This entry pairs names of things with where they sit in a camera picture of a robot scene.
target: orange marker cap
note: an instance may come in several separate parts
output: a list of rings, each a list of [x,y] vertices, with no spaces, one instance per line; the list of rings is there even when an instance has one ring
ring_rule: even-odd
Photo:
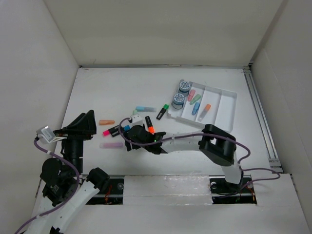
[[[207,104],[207,105],[205,106],[205,111],[209,111],[210,107],[211,107],[211,105],[210,105],[210,104]]]
[[[148,127],[148,131],[149,131],[150,133],[154,133],[154,132],[155,132],[154,127],[153,127],[153,126],[152,126],[152,127]]]

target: pink marker cap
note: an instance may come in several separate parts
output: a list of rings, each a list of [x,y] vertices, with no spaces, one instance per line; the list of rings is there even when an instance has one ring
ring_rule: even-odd
[[[106,130],[106,131],[103,132],[103,135],[104,135],[104,136],[107,136],[107,135],[109,135],[109,134],[110,134],[110,133],[109,133],[108,130]]]
[[[196,92],[195,89],[192,89],[192,90],[190,91],[189,97],[187,98],[188,101],[191,101],[191,100],[192,100],[192,98],[193,98],[195,92]]]

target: cable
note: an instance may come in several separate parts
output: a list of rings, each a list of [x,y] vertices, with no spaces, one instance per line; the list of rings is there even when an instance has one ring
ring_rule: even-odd
[[[126,120],[130,120],[130,118],[124,118],[124,119],[120,122],[119,127],[118,127],[118,131],[119,131],[121,137],[122,137],[125,141],[127,141],[128,143],[130,143],[130,144],[144,147],[144,146],[156,145],[156,144],[162,143],[162,142],[164,142],[164,141],[168,141],[168,140],[172,140],[172,139],[173,139],[172,137],[168,137],[168,138],[164,138],[164,139],[158,140],[158,141],[156,141],[156,142],[151,142],[151,143],[146,143],[146,144],[140,144],[140,143],[136,143],[136,142],[130,141],[130,140],[128,140],[128,139],[123,135],[123,133],[121,132],[121,125],[122,125],[122,123],[123,123],[124,121],[126,121]],[[218,139],[222,139],[222,140],[227,140],[227,141],[229,141],[229,142],[231,142],[231,143],[233,143],[233,144],[236,144],[236,145],[238,145],[238,146],[244,148],[244,149],[247,151],[247,154],[246,154],[245,156],[241,157],[241,158],[238,160],[238,162],[237,162],[237,163],[239,164],[239,168],[240,168],[243,172],[255,171],[255,170],[264,170],[264,171],[270,171],[270,172],[272,172],[272,173],[277,174],[277,177],[274,177],[274,178],[254,179],[254,180],[248,181],[246,184],[244,184],[244,185],[240,188],[240,190],[242,190],[243,188],[245,188],[245,187],[248,186],[249,184],[254,183],[254,182],[256,182],[256,181],[275,180],[275,179],[279,179],[279,178],[281,177],[280,173],[278,173],[278,172],[276,172],[276,171],[274,171],[274,170],[272,170],[272,169],[268,169],[268,168],[257,167],[257,168],[250,168],[250,169],[242,169],[241,166],[240,166],[240,162],[241,162],[242,160],[248,158],[248,157],[250,156],[250,154],[251,154],[251,151],[250,151],[250,149],[249,149],[247,146],[245,146],[245,145],[243,145],[243,144],[241,144],[241,143],[239,143],[239,142],[237,142],[237,141],[235,141],[235,140],[232,140],[232,139],[230,139],[230,138],[228,138],[228,137],[219,136],[219,135],[215,135],[215,134],[209,134],[209,133],[193,133],[193,134],[186,134],[186,135],[184,135],[184,136],[176,136],[176,137],[174,137],[174,138],[175,138],[175,139],[182,139],[182,138],[195,137],[195,136],[214,137],[214,138],[218,138]],[[236,195],[236,194],[238,194],[238,192],[235,193],[235,194],[229,194],[229,195],[226,195],[226,196],[223,196],[223,197],[229,197],[229,196]]]
[[[34,145],[35,145],[35,147],[36,147],[37,149],[39,149],[39,150],[41,150],[41,151],[43,151],[43,152],[45,152],[45,153],[47,154],[48,151],[47,151],[46,149],[40,147],[40,146],[38,145],[37,141],[38,141],[38,139],[35,138],[35,140],[34,140]],[[27,220],[23,225],[20,226],[20,228],[19,228],[14,234],[18,234],[26,225],[28,225],[29,223],[31,223],[32,221],[34,221],[38,216],[45,216],[45,215],[48,215],[48,214],[50,214],[50,213],[52,213],[52,212],[58,210],[58,209],[61,208],[62,206],[64,206],[64,205],[73,197],[73,195],[76,193],[76,191],[77,191],[77,189],[78,189],[78,187],[79,187],[79,172],[78,172],[78,170],[76,169],[76,167],[75,167],[72,163],[70,163],[69,161],[63,159],[62,157],[60,157],[60,156],[58,156],[58,155],[56,155],[56,154],[54,154],[54,153],[52,153],[52,152],[50,152],[49,155],[51,155],[51,156],[57,158],[58,160],[62,161],[62,162],[65,163],[65,164],[67,164],[68,166],[70,166],[70,167],[75,171],[77,180],[76,180],[76,186],[75,186],[75,188],[74,188],[74,191],[73,191],[73,193],[72,193],[64,202],[62,202],[59,206],[56,206],[55,208],[53,208],[53,209],[51,209],[51,210],[49,210],[49,211],[43,212],[43,213],[41,213],[41,214],[39,214],[39,215],[37,215],[37,216],[35,216],[35,217],[32,217],[31,219]]]

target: orange highlighter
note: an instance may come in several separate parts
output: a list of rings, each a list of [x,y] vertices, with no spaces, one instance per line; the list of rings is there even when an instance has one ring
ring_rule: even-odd
[[[203,120],[203,118],[206,116],[207,112],[210,110],[211,105],[207,104],[204,108],[204,110],[202,111],[202,113],[200,113],[200,116],[198,117],[198,121],[201,122]]]
[[[150,117],[149,117],[149,116],[145,117],[145,121],[146,121],[146,125],[147,125],[147,127],[148,127],[148,131],[149,131],[150,133],[154,133],[155,130],[154,130],[154,127],[153,127],[153,125],[152,125],[152,121],[151,121]]]

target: black marker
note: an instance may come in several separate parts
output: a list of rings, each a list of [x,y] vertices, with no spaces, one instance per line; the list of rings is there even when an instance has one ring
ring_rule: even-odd
[[[149,116],[145,117],[145,121],[146,121],[146,125],[147,125],[147,128],[148,128],[148,131],[150,133],[154,133],[155,130],[154,130],[154,127],[152,125],[152,121],[151,121],[150,117]]]

